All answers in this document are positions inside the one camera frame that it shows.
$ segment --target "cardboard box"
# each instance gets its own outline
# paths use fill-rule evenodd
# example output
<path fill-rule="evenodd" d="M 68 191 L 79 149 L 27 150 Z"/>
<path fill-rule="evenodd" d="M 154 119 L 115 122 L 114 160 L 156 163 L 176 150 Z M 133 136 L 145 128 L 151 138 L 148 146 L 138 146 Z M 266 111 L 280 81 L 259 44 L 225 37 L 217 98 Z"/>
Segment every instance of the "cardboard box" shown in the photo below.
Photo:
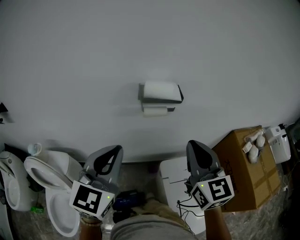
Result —
<path fill-rule="evenodd" d="M 257 209 L 280 187 L 275 160 L 267 141 L 256 164 L 249 163 L 242 150 L 246 144 L 244 137 L 261 128 L 234 130 L 213 148 L 226 175 L 231 176 L 235 194 L 222 207 L 223 212 Z"/>

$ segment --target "white wall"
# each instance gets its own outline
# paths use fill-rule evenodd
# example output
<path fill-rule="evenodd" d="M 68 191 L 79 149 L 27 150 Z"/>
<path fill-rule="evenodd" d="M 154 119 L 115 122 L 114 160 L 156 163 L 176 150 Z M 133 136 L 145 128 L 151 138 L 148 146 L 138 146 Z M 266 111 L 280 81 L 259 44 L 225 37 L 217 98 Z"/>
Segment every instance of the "white wall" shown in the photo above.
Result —
<path fill-rule="evenodd" d="M 3 0 L 1 141 L 78 150 L 121 144 L 124 161 L 213 146 L 234 128 L 293 122 L 300 106 L 296 0 Z M 143 118 L 138 83 L 185 100 Z"/>

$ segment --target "toilet bowl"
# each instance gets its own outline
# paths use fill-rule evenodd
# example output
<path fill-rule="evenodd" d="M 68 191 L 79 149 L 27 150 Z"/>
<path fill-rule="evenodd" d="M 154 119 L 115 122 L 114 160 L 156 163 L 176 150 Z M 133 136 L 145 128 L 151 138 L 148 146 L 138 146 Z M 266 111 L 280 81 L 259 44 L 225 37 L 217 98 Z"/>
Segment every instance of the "toilet bowl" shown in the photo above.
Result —
<path fill-rule="evenodd" d="M 29 211 L 37 204 L 38 194 L 29 188 L 27 172 L 23 162 L 14 154 L 0 153 L 5 196 L 9 206 L 16 211 Z"/>
<path fill-rule="evenodd" d="M 24 166 L 28 174 L 46 188 L 46 205 L 55 229 L 65 237 L 73 237 L 79 228 L 79 212 L 69 206 L 74 180 L 79 179 L 81 165 L 67 153 L 48 151 L 47 162 L 27 157 Z"/>

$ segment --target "floor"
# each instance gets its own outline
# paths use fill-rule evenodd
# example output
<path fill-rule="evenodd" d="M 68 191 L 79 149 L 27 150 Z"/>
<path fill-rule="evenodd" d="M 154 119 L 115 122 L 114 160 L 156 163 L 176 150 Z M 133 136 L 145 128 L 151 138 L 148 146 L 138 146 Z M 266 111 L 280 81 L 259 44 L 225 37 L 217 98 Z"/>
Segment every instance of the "floor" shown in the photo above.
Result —
<path fill-rule="evenodd" d="M 155 192 L 154 182 L 158 163 L 123 165 L 120 173 L 121 191 L 137 189 Z M 282 178 L 282 169 L 278 169 Z M 225 221 L 233 240 L 283 240 L 284 232 L 278 223 L 278 216 L 283 210 L 285 192 L 278 191 L 260 209 L 235 214 L 226 213 Z M 16 235 L 20 240 L 77 240 L 78 234 L 72 238 L 61 236 L 51 224 L 45 203 L 45 194 L 39 194 L 39 203 L 45 211 L 43 214 L 33 212 L 12 211 L 12 219 Z M 111 211 L 106 215 L 104 224 L 113 224 Z M 197 235 L 199 240 L 206 239 L 205 232 Z M 109 234 L 104 233 L 104 240 Z"/>

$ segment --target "human arm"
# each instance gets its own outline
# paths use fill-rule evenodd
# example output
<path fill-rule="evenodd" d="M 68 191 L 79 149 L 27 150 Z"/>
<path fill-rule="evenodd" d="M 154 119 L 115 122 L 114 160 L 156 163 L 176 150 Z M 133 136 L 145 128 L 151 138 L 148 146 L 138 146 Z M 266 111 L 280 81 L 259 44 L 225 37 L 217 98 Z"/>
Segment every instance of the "human arm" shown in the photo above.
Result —
<path fill-rule="evenodd" d="M 83 217 L 82 220 L 80 222 L 81 232 L 79 240 L 102 240 L 101 221 L 86 217 Z"/>
<path fill-rule="evenodd" d="M 207 240 L 231 240 L 221 207 L 204 211 Z"/>

